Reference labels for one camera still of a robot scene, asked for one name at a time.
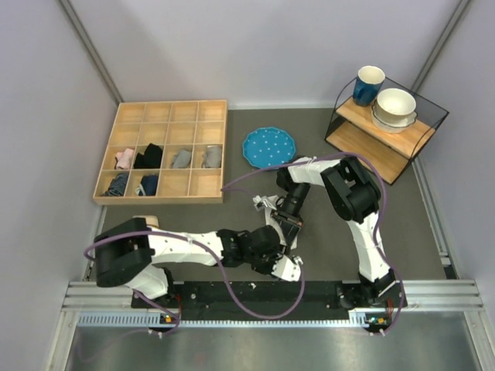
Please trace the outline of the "white underwear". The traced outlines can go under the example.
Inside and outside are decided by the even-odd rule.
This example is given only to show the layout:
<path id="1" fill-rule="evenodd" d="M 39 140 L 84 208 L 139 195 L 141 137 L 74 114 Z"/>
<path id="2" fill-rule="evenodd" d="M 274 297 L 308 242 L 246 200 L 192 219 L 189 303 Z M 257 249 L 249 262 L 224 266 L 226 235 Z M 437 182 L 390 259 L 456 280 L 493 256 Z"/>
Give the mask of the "white underwear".
<path id="1" fill-rule="evenodd" d="M 265 224 L 272 226 L 278 233 L 281 232 L 281 228 L 276 220 L 274 220 L 271 216 L 271 212 L 273 209 L 271 207 L 265 207 L 264 215 L 265 215 Z"/>

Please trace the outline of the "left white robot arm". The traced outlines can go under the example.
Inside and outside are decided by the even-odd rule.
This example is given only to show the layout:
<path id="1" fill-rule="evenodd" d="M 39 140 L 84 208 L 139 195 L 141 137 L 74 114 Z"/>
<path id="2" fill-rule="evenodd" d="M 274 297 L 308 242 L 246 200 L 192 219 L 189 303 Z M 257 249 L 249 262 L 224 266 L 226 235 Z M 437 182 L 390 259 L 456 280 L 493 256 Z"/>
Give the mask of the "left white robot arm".
<path id="1" fill-rule="evenodd" d="M 175 299 L 172 275 L 164 263 L 193 263 L 214 267 L 248 264 L 259 274 L 297 281 L 300 267 L 285 254 L 277 230 L 222 229 L 208 233 L 178 233 L 178 238 L 146 235 L 112 240 L 95 249 L 96 282 L 100 288 L 127 286 L 158 306 Z"/>

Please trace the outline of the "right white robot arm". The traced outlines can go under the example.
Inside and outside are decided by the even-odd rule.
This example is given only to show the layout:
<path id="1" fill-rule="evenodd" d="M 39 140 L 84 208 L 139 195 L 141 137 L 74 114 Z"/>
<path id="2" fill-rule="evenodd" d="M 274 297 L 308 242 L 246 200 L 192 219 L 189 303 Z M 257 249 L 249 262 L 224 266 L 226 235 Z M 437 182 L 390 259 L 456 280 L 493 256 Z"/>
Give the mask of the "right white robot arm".
<path id="1" fill-rule="evenodd" d="M 286 250 L 295 246 L 302 229 L 300 211 L 312 186 L 322 186 L 336 214 L 350 228 L 359 258 L 360 289 L 356 294 L 340 294 L 350 306 L 377 306 L 386 301 L 395 285 L 395 275 L 384 258 L 377 222 L 381 191 L 354 156 L 340 160 L 316 161 L 300 158 L 277 171 L 277 185 L 286 191 L 266 216 L 278 226 Z"/>

